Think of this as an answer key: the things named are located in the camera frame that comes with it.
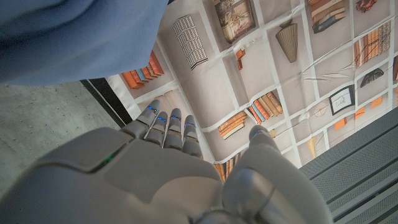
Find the robotic arm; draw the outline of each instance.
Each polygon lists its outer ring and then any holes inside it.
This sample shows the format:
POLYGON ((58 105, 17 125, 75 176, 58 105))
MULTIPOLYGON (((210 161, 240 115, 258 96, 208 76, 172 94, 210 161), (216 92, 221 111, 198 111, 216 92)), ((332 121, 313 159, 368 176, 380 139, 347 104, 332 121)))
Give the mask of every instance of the robotic arm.
POLYGON ((122 130, 101 128, 35 162, 0 201, 1 223, 333 223, 319 191, 252 128, 223 184, 202 160, 193 116, 154 100, 122 130))

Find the metal grating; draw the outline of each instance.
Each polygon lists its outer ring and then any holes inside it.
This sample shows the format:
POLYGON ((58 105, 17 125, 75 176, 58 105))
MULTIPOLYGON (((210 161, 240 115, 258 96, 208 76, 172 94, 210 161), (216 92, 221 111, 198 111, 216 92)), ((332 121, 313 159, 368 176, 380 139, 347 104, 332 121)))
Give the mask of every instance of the metal grating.
POLYGON ((312 160, 300 170, 309 178, 313 179, 324 170, 327 170, 340 160, 352 154, 354 151, 364 147, 369 141, 373 141, 386 131, 394 128, 398 121, 398 108, 393 109, 381 118, 367 125, 365 128, 354 133, 335 147, 312 160))
POLYGON ((347 224, 359 224, 364 223, 370 219, 374 220, 384 213, 384 210, 390 205, 398 202, 398 191, 390 194, 385 199, 381 200, 365 212, 361 213, 357 217, 350 220, 347 224))
POLYGON ((389 162, 397 159, 398 128, 394 128, 371 144, 329 168, 312 180, 328 202, 354 187, 389 162))
POLYGON ((340 208, 341 206, 345 205, 358 195, 362 194, 363 192, 369 190, 371 187, 375 186, 379 182, 383 181, 390 175, 398 172, 398 162, 393 163, 387 169, 384 169, 380 173, 376 174, 374 177, 370 178, 369 180, 365 181, 361 185, 357 186, 353 190, 349 191, 347 194, 344 194, 334 202, 330 203, 329 209, 331 212, 334 212, 336 209, 340 208))
POLYGON ((398 215, 394 218, 391 218, 386 224, 397 224, 398 223, 398 215))

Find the blue cloth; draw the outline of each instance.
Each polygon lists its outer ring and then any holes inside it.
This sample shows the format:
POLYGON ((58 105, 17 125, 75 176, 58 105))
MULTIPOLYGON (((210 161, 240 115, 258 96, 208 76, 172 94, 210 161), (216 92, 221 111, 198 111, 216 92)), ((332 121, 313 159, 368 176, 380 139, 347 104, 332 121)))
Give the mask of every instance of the blue cloth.
POLYGON ((0 82, 49 85, 147 66, 167 1, 0 2, 0 82))
POLYGON ((261 112, 259 111, 259 109, 255 106, 255 104, 251 105, 254 109, 254 111, 256 112, 256 114, 258 115, 258 117, 260 118, 261 121, 265 121, 266 118, 261 114, 261 112))

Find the book spine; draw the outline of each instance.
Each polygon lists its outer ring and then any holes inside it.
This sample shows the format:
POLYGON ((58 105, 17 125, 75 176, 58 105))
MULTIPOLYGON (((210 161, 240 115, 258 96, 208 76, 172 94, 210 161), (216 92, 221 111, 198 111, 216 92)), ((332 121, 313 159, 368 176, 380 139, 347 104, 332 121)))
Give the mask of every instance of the book spine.
POLYGON ((160 63, 159 63, 154 51, 152 51, 150 53, 149 63, 152 66, 152 68, 153 68, 153 70, 154 70, 156 75, 163 75, 164 74, 163 69, 160 66, 160 63))
POLYGON ((240 117, 239 119, 234 121, 232 124, 228 125, 226 128, 224 128, 221 131, 219 131, 220 136, 223 137, 227 133, 227 130, 231 129, 232 126, 235 126, 237 123, 239 123, 240 121, 242 121, 242 120, 244 120, 246 118, 247 118, 247 115, 245 115, 243 117, 240 117))
POLYGON ((214 164, 214 167, 216 168, 218 175, 220 175, 220 179, 222 179, 222 174, 221 174, 221 168, 219 164, 214 164))
POLYGON ((257 106, 255 104, 251 105, 254 109, 254 111, 256 112, 256 114, 258 115, 258 117, 260 118, 260 120, 263 122, 266 120, 266 118, 260 113, 259 108, 257 108, 257 106))
POLYGON ((279 112, 276 109, 276 107, 272 104, 271 100, 266 96, 262 96, 261 97, 262 100, 264 100, 264 102, 266 103, 266 105, 269 107, 269 109, 272 111, 272 113, 274 114, 274 116, 278 116, 279 112))
POLYGON ((254 100, 254 105, 260 111, 260 113, 263 115, 265 119, 269 119, 269 114, 266 112, 266 109, 262 107, 262 105, 258 100, 254 100))
POLYGON ((367 39, 368 39, 368 37, 366 37, 366 36, 364 36, 364 37, 362 37, 361 38, 361 42, 362 42, 362 45, 364 46, 363 47, 363 49, 364 49, 364 51, 363 51, 363 54, 364 54, 364 63, 366 63, 366 62, 368 62, 368 43, 367 43, 367 39))
POLYGON ((234 129, 232 129, 230 132, 228 132, 226 135, 223 136, 223 139, 228 139, 231 135, 233 135, 235 132, 239 131, 244 127, 244 124, 240 124, 236 126, 234 129))
POLYGON ((227 121, 225 121, 222 125, 219 126, 220 130, 224 130, 225 128, 227 128, 230 124, 234 123, 236 120, 238 120, 241 117, 240 113, 237 113, 236 115, 234 115, 232 118, 228 119, 227 121))
POLYGON ((223 164, 220 164, 220 170, 221 170, 221 179, 225 182, 225 172, 223 164))
POLYGON ((151 67, 150 64, 148 64, 147 69, 148 69, 149 74, 150 74, 152 77, 157 78, 157 77, 160 76, 160 75, 156 75, 156 74, 154 73, 154 70, 152 69, 152 67, 151 67))
POLYGON ((251 107, 249 107, 249 110, 251 111, 251 113, 253 114, 253 116, 254 116, 254 119, 256 119, 256 121, 257 121, 257 124, 261 124, 261 120, 260 120, 260 118, 257 116, 257 114, 256 114, 256 112, 254 111, 254 109, 253 109, 253 107, 251 106, 251 107))
POLYGON ((142 72, 141 69, 137 69, 135 71, 138 74, 138 77, 139 77, 139 79, 141 79, 141 81, 148 82, 148 80, 145 78, 144 73, 142 72))
POLYGON ((326 0, 326 2, 327 2, 326 4, 322 4, 323 0, 318 2, 317 6, 320 6, 320 7, 318 7, 318 8, 314 7, 314 10, 311 11, 311 17, 314 17, 316 14, 324 11, 325 9, 328 9, 332 5, 335 5, 335 4, 339 3, 339 2, 341 2, 341 0, 329 0, 329 1, 326 0))
POLYGON ((317 34, 319 32, 322 32, 326 30, 327 28, 331 27, 333 24, 338 22, 340 19, 336 19, 336 16, 331 16, 329 19, 327 19, 324 23, 320 24, 319 26, 316 26, 313 30, 314 34, 317 34))
POLYGON ((226 161, 226 172, 225 172, 225 179, 229 176, 229 161, 226 161))
POLYGON ((234 121, 238 120, 239 118, 246 116, 246 113, 241 111, 239 113, 237 113, 236 115, 234 115, 232 118, 228 119, 227 121, 225 121, 222 125, 219 126, 219 130, 224 130, 227 126, 229 126, 230 124, 232 124, 234 121))
POLYGON ((267 106, 266 102, 264 102, 264 100, 262 100, 262 98, 258 98, 257 100, 260 102, 261 106, 265 109, 265 111, 267 112, 269 117, 272 117, 274 114, 271 111, 271 109, 269 109, 269 107, 267 106))
POLYGON ((235 165, 238 163, 239 158, 241 157, 241 153, 238 153, 234 158, 235 158, 235 165))
POLYGON ((271 103, 275 106, 276 110, 279 113, 283 113, 282 105, 280 105, 279 100, 276 98, 276 96, 273 94, 273 92, 267 93, 266 96, 269 98, 271 103))
POLYGON ((122 76, 131 89, 139 88, 139 85, 136 83, 136 81, 134 81, 130 72, 122 72, 122 76))
POLYGON ((330 0, 320 0, 317 3, 315 3, 314 5, 312 5, 310 7, 311 12, 315 12, 317 9, 321 8, 322 6, 328 4, 330 2, 330 0))
POLYGON ((236 63, 238 64, 238 70, 242 70, 243 69, 243 64, 242 64, 242 60, 241 59, 237 59, 236 63))
POLYGON ((233 167, 234 167, 234 159, 232 158, 229 160, 229 173, 232 172, 233 167))
POLYGON ((152 77, 150 75, 147 67, 142 68, 141 71, 143 72, 143 74, 144 74, 146 79, 149 79, 149 80, 153 80, 154 79, 154 77, 152 77))
POLYGON ((318 3, 319 1, 321 1, 321 0, 309 0, 308 5, 313 6, 314 4, 318 3))
POLYGON ((325 9, 322 12, 319 12, 315 16, 312 17, 312 24, 315 24, 319 20, 323 19, 327 14, 332 13, 338 9, 345 8, 345 0, 342 0, 341 2, 325 9))
POLYGON ((381 36, 379 36, 379 29, 376 29, 376 31, 375 31, 375 33, 374 33, 374 39, 376 40, 376 47, 375 47, 376 50, 375 50, 374 56, 379 55, 380 37, 381 37, 381 36))
POLYGON ((361 52, 360 53, 360 55, 359 55, 359 66, 361 66, 362 64, 363 64, 363 59, 365 58, 365 49, 364 49, 364 45, 363 45, 363 43, 361 42, 361 40, 358 40, 358 45, 359 45, 359 52, 361 52))
POLYGON ((359 66, 359 51, 358 51, 357 42, 358 41, 356 41, 354 43, 354 62, 355 62, 355 67, 359 66))
POLYGON ((371 33, 372 33, 371 40, 372 40, 372 44, 373 44, 372 57, 374 57, 374 56, 376 56, 376 54, 375 54, 376 53, 376 31, 374 30, 371 33))
POLYGON ((385 23, 384 35, 386 36, 383 40, 383 52, 390 49, 390 33, 391 33, 391 23, 390 21, 385 23))
POLYGON ((220 134, 220 136, 221 136, 221 137, 226 136, 230 131, 232 131, 234 128, 236 128, 237 126, 239 126, 240 124, 243 124, 243 123, 244 123, 243 120, 237 121, 236 123, 232 124, 228 129, 225 129, 225 130, 220 134))
POLYGON ((136 81, 136 83, 144 84, 144 82, 141 81, 141 79, 139 78, 139 76, 138 76, 138 74, 137 74, 137 72, 135 70, 130 71, 130 73, 131 73, 133 79, 136 81))

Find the orange book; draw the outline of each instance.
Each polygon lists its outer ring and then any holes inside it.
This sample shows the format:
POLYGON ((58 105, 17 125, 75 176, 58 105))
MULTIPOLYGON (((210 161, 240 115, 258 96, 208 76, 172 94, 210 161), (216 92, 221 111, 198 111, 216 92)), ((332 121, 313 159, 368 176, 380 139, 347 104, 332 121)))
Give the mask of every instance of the orange book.
POLYGON ((253 109, 252 106, 249 107, 249 110, 250 110, 251 113, 253 114, 254 119, 256 119, 257 124, 261 124, 261 123, 262 123, 262 122, 261 122, 261 119, 258 117, 258 115, 257 115, 256 112, 254 111, 254 109, 253 109))
POLYGON ((313 6, 314 4, 318 3, 319 1, 321 1, 321 0, 309 0, 308 5, 313 6))
POLYGON ((131 73, 133 79, 136 81, 136 83, 144 84, 144 82, 139 78, 139 76, 135 70, 130 71, 130 73, 131 73))
POLYGON ((332 6, 330 6, 329 8, 323 10, 322 12, 319 12, 318 14, 316 14, 315 16, 312 17, 312 23, 315 24, 316 22, 320 21, 321 19, 323 19, 325 16, 329 15, 330 13, 341 9, 342 7, 345 7, 346 0, 342 0, 341 2, 334 4, 332 6))
POLYGON ((154 77, 152 77, 150 75, 147 67, 142 68, 141 71, 143 72, 143 74, 144 74, 146 79, 149 79, 149 80, 153 80, 154 79, 154 77))
POLYGON ((214 164, 214 167, 216 168, 218 174, 220 175, 220 178, 222 178, 223 175, 222 175, 222 173, 221 173, 220 165, 219 165, 219 164, 214 164))
POLYGON ((229 161, 226 161, 226 172, 225 172, 225 179, 229 176, 229 161))
POLYGON ((266 103, 266 105, 272 111, 274 116, 278 116, 279 112, 276 109, 276 107, 272 104, 271 100, 266 95, 262 96, 261 99, 266 103))
POLYGON ((244 111, 241 111, 234 115, 232 118, 225 121, 222 125, 218 127, 218 131, 224 130, 228 125, 232 124, 234 121, 238 120, 240 117, 246 116, 247 114, 244 111))
POLYGON ((150 53, 149 64, 152 66, 152 69, 154 70, 154 73, 156 75, 163 75, 164 74, 163 69, 160 66, 160 63, 159 63, 154 51, 152 51, 150 53))
POLYGON ((383 103, 383 96, 372 101, 372 109, 383 103))
POLYGON ((238 154, 235 156, 235 164, 238 163, 238 160, 239 160, 240 157, 241 157, 241 153, 238 153, 238 154))
POLYGON ((368 60, 372 58, 372 51, 374 50, 374 43, 372 42, 372 32, 367 34, 368 37, 368 60))
POLYGON ((358 46, 356 45, 356 43, 357 42, 354 43, 354 62, 355 62, 355 66, 358 67, 358 65, 359 65, 359 63, 358 63, 358 60, 359 60, 358 51, 359 50, 358 50, 358 46))
POLYGON ((240 49, 238 52, 236 52, 236 58, 239 60, 239 59, 241 59, 245 54, 246 54, 245 50, 240 49))
POLYGON ((342 0, 321 0, 310 7, 311 9, 311 17, 316 16, 322 11, 332 7, 333 5, 341 2, 342 0))
POLYGON ((241 59, 237 59, 236 63, 238 64, 238 70, 242 70, 243 69, 243 64, 242 64, 242 60, 241 59))
POLYGON ((229 173, 232 172, 233 167, 234 167, 234 159, 232 158, 229 160, 229 173))
POLYGON ((127 84, 129 85, 130 88, 132 89, 138 89, 141 86, 136 83, 136 81, 133 79, 132 75, 130 72, 122 72, 123 78, 126 80, 127 84))
POLYGON ((274 95, 273 92, 269 92, 266 94, 266 96, 271 100, 271 103, 275 106, 276 110, 282 114, 284 111, 282 109, 282 105, 280 105, 278 98, 274 95))
POLYGON ((246 118, 247 118, 247 115, 244 115, 244 116, 238 118, 236 121, 234 121, 234 122, 231 123, 230 125, 228 125, 227 127, 225 127, 224 129, 218 130, 220 136, 222 137, 222 136, 223 136, 222 134, 225 133, 225 131, 226 131, 227 129, 229 129, 230 127, 234 126, 235 124, 237 124, 238 122, 240 122, 240 121, 242 121, 242 120, 244 120, 244 119, 246 119, 246 118))
POLYGON ((363 114, 365 114, 364 106, 355 112, 354 119, 357 119, 358 117, 362 116, 363 114))
POLYGON ((364 49, 363 50, 363 52, 364 52, 364 57, 363 57, 364 62, 363 63, 366 63, 369 60, 368 36, 365 35, 364 37, 362 37, 361 41, 362 41, 362 45, 363 45, 363 49, 364 49))
POLYGON ((219 165, 220 165, 220 171, 221 171, 221 179, 223 181, 225 181, 224 165, 223 164, 219 164, 219 165))
POLYGON ((152 66, 151 66, 149 63, 148 63, 147 69, 148 69, 149 74, 150 74, 152 77, 157 78, 157 77, 160 76, 160 75, 156 75, 156 74, 155 74, 154 70, 152 69, 152 66))
POLYGON ((260 113, 264 116, 265 119, 269 119, 269 114, 266 112, 266 109, 260 104, 258 100, 254 100, 254 105, 260 111, 260 113))
POLYGON ((339 130, 340 128, 344 127, 347 124, 347 118, 343 118, 335 123, 335 131, 339 130))
POLYGON ((243 124, 244 120, 238 121, 236 124, 233 124, 230 128, 225 129, 220 136, 224 137, 226 134, 228 134, 230 131, 232 131, 234 128, 236 128, 237 126, 239 126, 240 124, 243 124))
POLYGON ((359 67, 361 65, 361 51, 359 49, 359 41, 355 42, 355 47, 356 47, 356 57, 355 57, 355 61, 356 61, 356 66, 359 67))
POLYGON ((320 7, 326 5, 326 4, 329 3, 329 2, 330 2, 330 0, 320 0, 320 1, 318 1, 317 3, 315 3, 315 4, 312 4, 312 6, 310 7, 311 12, 313 12, 313 11, 319 9, 320 7))

